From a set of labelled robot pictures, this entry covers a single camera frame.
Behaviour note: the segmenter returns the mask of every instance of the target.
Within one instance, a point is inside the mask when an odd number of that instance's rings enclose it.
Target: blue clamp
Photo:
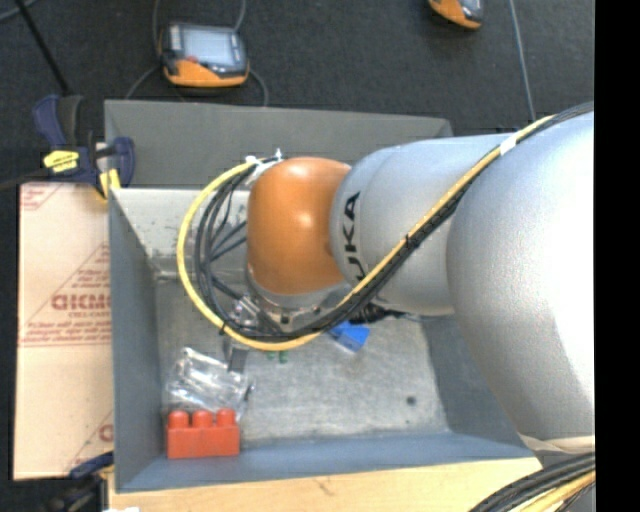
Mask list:
[[[69,472],[69,478],[72,480],[80,480],[89,475],[97,473],[101,469],[113,465],[113,451],[103,453],[92,459],[89,459],[79,466],[76,466]]]
[[[77,144],[75,136],[76,114],[82,96],[59,96],[52,94],[40,100],[33,107],[33,120],[37,132],[44,137],[51,153],[45,157],[45,167],[49,179],[53,181],[75,181],[96,187],[103,195],[102,171],[96,161],[112,157],[118,172],[120,184],[127,186],[133,179],[135,156],[133,141],[129,137],[116,137],[105,149],[94,151],[89,146]]]

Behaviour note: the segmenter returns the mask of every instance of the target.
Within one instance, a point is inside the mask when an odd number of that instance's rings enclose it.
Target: yellow cable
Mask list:
[[[528,135],[530,132],[538,128],[541,124],[547,122],[553,116],[548,116],[535,123],[527,126],[521,131],[517,132],[514,137],[515,140],[521,140],[523,137]],[[453,185],[445,194],[438,200],[438,202],[420,219],[409,231],[408,235],[415,235],[429,220],[433,218],[433,216],[438,213],[438,211],[447,204],[452,197],[454,197],[462,188],[469,183],[473,178],[475,178],[481,171],[483,171],[491,162],[497,159],[501,155],[501,146],[497,146],[492,149],[489,153],[487,153],[484,157],[482,157],[471,169],[469,169],[456,183]],[[340,302],[340,306],[347,302],[354,294],[360,292],[369,283],[378,275],[382,269],[391,261],[391,259],[398,254],[405,246],[406,240],[400,240],[396,246],[387,253],[387,255],[382,258],[378,262],[378,264],[349,292],[348,295],[342,299]]]
[[[586,475],[571,480],[570,482],[543,494],[540,498],[521,508],[519,512],[544,512],[549,509],[549,507],[571,498],[574,494],[580,492],[595,481],[596,470],[594,469]]]
[[[535,123],[527,126],[521,131],[515,133],[512,137],[514,140],[514,145],[517,141],[521,140],[523,137],[527,136],[533,130],[538,128],[541,124],[547,122],[553,116],[548,116]],[[438,202],[420,219],[418,223],[414,225],[414,227],[409,231],[408,235],[413,236],[416,232],[418,232],[429,220],[433,218],[433,216],[438,213],[438,211],[447,204],[451,198],[453,198],[460,190],[462,190],[473,178],[475,178],[482,170],[484,170],[491,162],[497,159],[502,154],[502,146],[497,146],[489,153],[487,153],[484,157],[482,157],[469,171],[467,171],[464,176],[462,176],[453,187],[451,187],[439,200]],[[227,325],[218,315],[216,315],[207,304],[202,300],[198,292],[193,287],[191,283],[191,279],[189,278],[189,273],[185,264],[185,256],[184,249],[187,241],[187,235],[189,234],[189,228],[191,226],[191,222],[195,217],[198,208],[204,203],[204,201],[214,193],[223,183],[227,182],[231,178],[237,176],[238,174],[243,173],[247,169],[249,169],[253,162],[247,162],[236,167],[229,169],[224,172],[216,179],[214,179],[209,185],[207,185],[200,194],[196,197],[196,199],[191,203],[191,206],[187,210],[186,215],[182,221],[182,225],[180,226],[180,231],[178,233],[178,242],[176,248],[176,260],[178,265],[178,274],[182,281],[185,291],[189,298],[193,301],[195,306],[200,310],[200,312],[207,318],[211,323],[213,323],[216,327],[221,329],[222,332],[228,334],[234,340],[243,343],[249,347],[258,349],[258,350],[269,350],[269,351],[280,351],[280,350],[290,350],[293,348],[297,348],[305,343],[311,341],[312,339],[318,337],[322,334],[321,331],[315,332],[312,334],[306,334],[304,336],[299,336],[289,341],[284,341],[280,343],[268,343],[263,341],[257,341],[252,338],[248,338],[243,336],[242,334],[236,332]],[[405,246],[406,240],[402,239],[400,242],[396,244],[396,246],[389,251],[389,253],[378,262],[378,264],[342,299],[339,306],[346,303],[349,299],[351,299],[355,294],[360,292],[366,286],[368,286],[371,281],[384,269],[384,267],[391,261],[391,259],[398,254],[400,250]]]
[[[196,307],[200,310],[200,312],[206,318],[209,319],[211,323],[213,323],[216,327],[221,329],[225,334],[228,334],[234,340],[239,341],[240,343],[244,343],[245,345],[248,345],[258,350],[272,350],[272,351],[289,350],[289,349],[299,347],[300,345],[303,345],[308,341],[311,341],[313,338],[320,335],[321,333],[314,333],[314,334],[309,334],[307,336],[301,336],[291,341],[285,341],[282,343],[267,343],[262,341],[256,341],[251,338],[247,338],[246,336],[243,336],[242,334],[234,331],[230,326],[226,325],[225,322],[218,315],[216,315],[213,311],[211,311],[211,309],[209,309],[207,304],[202,300],[200,295],[198,295],[198,292],[193,287],[193,284],[191,283],[191,279],[189,278],[189,273],[187,271],[187,267],[185,263],[184,248],[186,245],[187,236],[189,234],[189,228],[191,227],[191,221],[195,217],[195,214],[198,211],[198,208],[200,208],[202,203],[213,192],[215,192],[218,189],[218,187],[220,187],[220,185],[225,183],[227,180],[230,180],[231,178],[237,176],[238,174],[243,173],[244,171],[249,169],[252,165],[254,165],[253,162],[240,164],[234,167],[233,169],[230,169],[227,172],[221,174],[215,180],[209,183],[209,185],[207,185],[202,190],[202,192],[200,192],[200,194],[196,197],[193,203],[191,203],[191,206],[189,206],[189,209],[187,210],[187,213],[184,216],[182,225],[180,226],[180,231],[178,232],[178,242],[176,247],[176,260],[178,264],[178,274],[180,276],[180,280],[182,281],[182,285],[184,286],[184,289],[187,292],[187,295],[193,301]]]

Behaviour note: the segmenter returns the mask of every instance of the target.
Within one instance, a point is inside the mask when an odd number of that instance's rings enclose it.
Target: clear plastic bag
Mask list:
[[[254,382],[244,373],[229,371],[222,361],[185,347],[170,371],[166,387],[171,408],[215,413],[228,407],[240,419]]]

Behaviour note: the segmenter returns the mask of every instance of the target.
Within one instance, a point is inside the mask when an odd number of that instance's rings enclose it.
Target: kuka logo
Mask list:
[[[349,199],[347,199],[347,202],[344,205],[344,215],[348,220],[345,220],[345,222],[342,224],[342,234],[344,235],[344,238],[346,240],[346,244],[344,246],[345,252],[352,253],[351,256],[347,257],[347,261],[349,262],[349,265],[354,265],[357,267],[358,274],[356,275],[356,279],[358,281],[361,281],[362,279],[364,279],[365,272],[362,268],[362,263],[360,263],[360,260],[357,257],[358,248],[353,243],[353,238],[356,233],[355,210],[358,197],[360,197],[360,192],[355,193]]]

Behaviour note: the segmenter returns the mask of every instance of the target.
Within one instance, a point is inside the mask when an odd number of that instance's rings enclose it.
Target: black floor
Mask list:
[[[124,97],[154,65],[152,4],[39,0],[30,7],[70,87],[85,97],[80,133],[91,128],[100,135],[103,100]],[[240,5],[164,0],[158,21],[229,26]],[[10,15],[14,6],[0,0],[0,181],[38,167],[46,146],[30,110],[60,92],[24,20]],[[471,135],[512,130],[594,99],[595,0],[486,0],[477,32],[445,22],[426,0],[247,0],[240,33],[270,106],[443,117],[456,135]],[[260,105],[263,94],[252,78],[232,93],[198,101]],[[158,72],[135,96],[179,101]],[[9,481],[16,223],[15,190],[0,192],[2,511],[33,510],[68,485]]]

